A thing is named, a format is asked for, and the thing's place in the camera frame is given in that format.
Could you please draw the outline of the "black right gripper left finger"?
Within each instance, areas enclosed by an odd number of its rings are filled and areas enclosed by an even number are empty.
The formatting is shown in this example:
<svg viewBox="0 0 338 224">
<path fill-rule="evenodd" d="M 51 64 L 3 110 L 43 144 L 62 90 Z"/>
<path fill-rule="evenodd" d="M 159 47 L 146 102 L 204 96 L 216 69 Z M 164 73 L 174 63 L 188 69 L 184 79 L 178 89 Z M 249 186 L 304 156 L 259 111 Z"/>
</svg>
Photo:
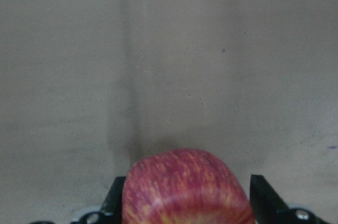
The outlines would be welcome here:
<svg viewBox="0 0 338 224">
<path fill-rule="evenodd" d="M 125 176 L 115 177 L 103 203 L 99 207 L 88 207 L 80 211 L 71 223 L 116 223 L 122 221 L 122 191 Z"/>
</svg>

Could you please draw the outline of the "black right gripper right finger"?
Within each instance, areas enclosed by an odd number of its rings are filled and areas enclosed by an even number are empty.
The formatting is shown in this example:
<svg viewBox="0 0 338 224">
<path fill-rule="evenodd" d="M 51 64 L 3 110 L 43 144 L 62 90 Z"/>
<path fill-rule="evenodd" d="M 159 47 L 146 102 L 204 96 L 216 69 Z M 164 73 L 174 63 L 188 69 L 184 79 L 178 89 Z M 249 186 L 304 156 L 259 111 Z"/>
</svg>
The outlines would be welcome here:
<svg viewBox="0 0 338 224">
<path fill-rule="evenodd" d="M 263 175 L 250 177 L 250 204 L 259 224 L 327 223 L 302 207 L 289 207 Z"/>
</svg>

